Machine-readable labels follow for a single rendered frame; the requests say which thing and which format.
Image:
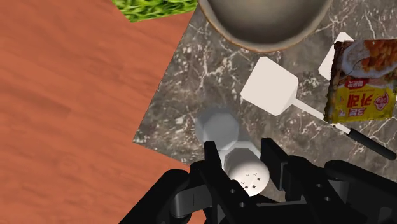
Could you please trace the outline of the white salt shaker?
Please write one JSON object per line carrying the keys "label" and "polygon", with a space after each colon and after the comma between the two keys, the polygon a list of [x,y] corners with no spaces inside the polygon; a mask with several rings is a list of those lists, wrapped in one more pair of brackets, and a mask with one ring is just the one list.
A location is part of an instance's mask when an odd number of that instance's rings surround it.
{"label": "white salt shaker", "polygon": [[201,143],[215,142],[222,169],[231,180],[238,181],[248,195],[258,195],[266,188],[270,171],[260,160],[259,149],[233,115],[202,115],[196,119],[195,133]]}

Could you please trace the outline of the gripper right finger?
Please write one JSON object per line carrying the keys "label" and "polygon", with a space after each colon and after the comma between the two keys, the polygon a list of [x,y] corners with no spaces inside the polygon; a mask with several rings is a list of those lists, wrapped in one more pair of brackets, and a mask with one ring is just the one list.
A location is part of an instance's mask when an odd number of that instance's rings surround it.
{"label": "gripper right finger", "polygon": [[342,160],[318,167],[261,140],[261,161],[287,201],[305,200],[303,224],[397,224],[397,183]]}

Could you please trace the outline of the green grass patterned mat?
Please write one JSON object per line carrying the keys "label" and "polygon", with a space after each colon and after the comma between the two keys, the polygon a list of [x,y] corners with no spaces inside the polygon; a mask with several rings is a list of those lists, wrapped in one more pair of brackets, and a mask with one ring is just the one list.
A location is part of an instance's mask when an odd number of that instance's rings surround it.
{"label": "green grass patterned mat", "polygon": [[130,22],[194,11],[198,0],[111,0]]}

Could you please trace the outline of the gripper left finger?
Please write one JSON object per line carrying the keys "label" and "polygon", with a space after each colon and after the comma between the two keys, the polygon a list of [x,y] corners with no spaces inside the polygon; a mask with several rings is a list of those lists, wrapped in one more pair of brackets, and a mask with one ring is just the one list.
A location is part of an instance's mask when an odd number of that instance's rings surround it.
{"label": "gripper left finger", "polygon": [[166,171],[119,224],[188,224],[199,210],[204,224],[255,224],[258,206],[225,174],[213,141],[204,144],[204,154],[189,172]]}

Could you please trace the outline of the large grey bowl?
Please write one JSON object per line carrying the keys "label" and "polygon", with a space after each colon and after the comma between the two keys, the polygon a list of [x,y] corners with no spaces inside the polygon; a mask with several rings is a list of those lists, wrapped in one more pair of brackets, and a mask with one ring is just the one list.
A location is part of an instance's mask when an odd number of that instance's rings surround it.
{"label": "large grey bowl", "polygon": [[293,46],[312,33],[333,0],[198,0],[207,21],[229,42],[258,53]]}

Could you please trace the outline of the yellow instant noodle packet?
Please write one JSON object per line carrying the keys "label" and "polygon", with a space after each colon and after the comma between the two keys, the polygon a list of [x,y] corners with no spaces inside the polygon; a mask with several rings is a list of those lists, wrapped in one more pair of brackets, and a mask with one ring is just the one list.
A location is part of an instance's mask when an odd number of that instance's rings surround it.
{"label": "yellow instant noodle packet", "polygon": [[337,41],[333,47],[324,121],[392,117],[397,99],[397,39]]}

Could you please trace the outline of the white flat spatula blade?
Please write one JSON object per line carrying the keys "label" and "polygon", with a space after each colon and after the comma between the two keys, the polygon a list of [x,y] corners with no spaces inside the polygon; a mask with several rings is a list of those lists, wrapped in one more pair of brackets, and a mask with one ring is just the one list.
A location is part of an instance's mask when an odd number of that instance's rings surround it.
{"label": "white flat spatula blade", "polygon": [[353,41],[353,39],[346,33],[346,32],[340,32],[335,39],[334,43],[330,47],[328,53],[326,54],[325,58],[323,59],[321,65],[318,68],[319,74],[325,78],[326,80],[330,80],[331,78],[331,68],[333,64],[333,59],[335,55],[335,48],[334,44],[338,41]]}

